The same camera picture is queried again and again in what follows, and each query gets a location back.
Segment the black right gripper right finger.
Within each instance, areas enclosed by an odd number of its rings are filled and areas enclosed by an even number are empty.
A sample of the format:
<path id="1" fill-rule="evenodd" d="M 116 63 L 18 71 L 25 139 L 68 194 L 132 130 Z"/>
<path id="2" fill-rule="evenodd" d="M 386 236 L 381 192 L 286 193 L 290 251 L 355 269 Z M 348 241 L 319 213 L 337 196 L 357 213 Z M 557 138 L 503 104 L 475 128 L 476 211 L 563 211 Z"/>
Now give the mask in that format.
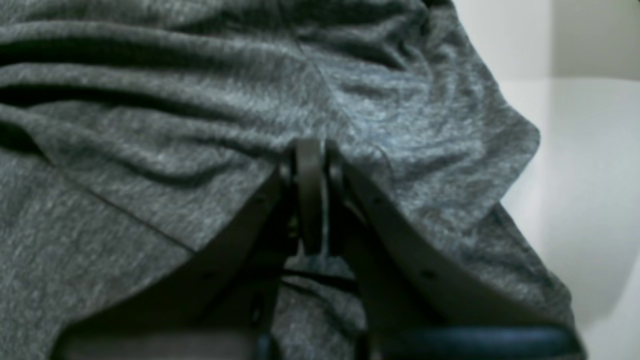
<path id="1" fill-rule="evenodd" d="M 356 277 L 356 360 L 583 357 L 576 331 L 484 284 L 429 244 L 338 150 L 327 151 L 331 255 Z"/>

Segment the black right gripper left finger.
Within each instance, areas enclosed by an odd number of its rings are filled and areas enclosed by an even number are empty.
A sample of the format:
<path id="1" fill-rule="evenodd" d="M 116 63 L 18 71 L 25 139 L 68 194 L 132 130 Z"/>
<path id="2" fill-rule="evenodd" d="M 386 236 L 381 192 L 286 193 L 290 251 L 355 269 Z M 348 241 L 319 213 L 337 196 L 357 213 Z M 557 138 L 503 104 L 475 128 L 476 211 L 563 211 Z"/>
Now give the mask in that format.
<path id="1" fill-rule="evenodd" d="M 278 360 L 271 323 L 285 262 L 323 250 L 324 152 L 297 139 L 229 224 L 153 285 L 78 321 L 53 360 Z"/>

